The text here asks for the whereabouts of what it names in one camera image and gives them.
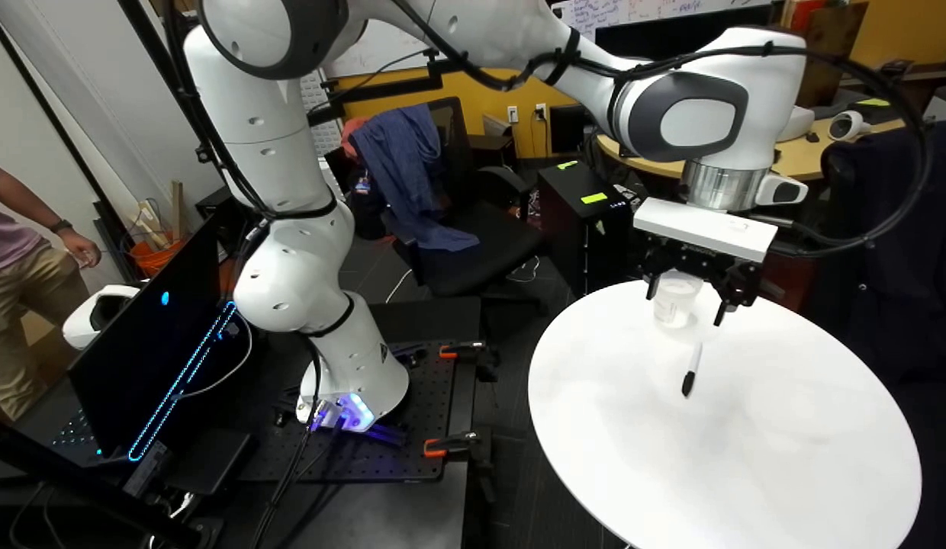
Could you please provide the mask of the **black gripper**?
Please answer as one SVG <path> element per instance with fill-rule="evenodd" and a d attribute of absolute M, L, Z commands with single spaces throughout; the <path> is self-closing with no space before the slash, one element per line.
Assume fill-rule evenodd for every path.
<path fill-rule="evenodd" d="M 648 273 L 648 303 L 656 299 L 660 282 L 668 272 L 684 272 L 709 280 L 718 295 L 713 322 L 722 322 L 739 304 L 750 304 L 759 292 L 759 266 L 735 259 L 718 251 L 684 244 L 673 238 L 651 238 L 636 259 L 639 272 Z"/>

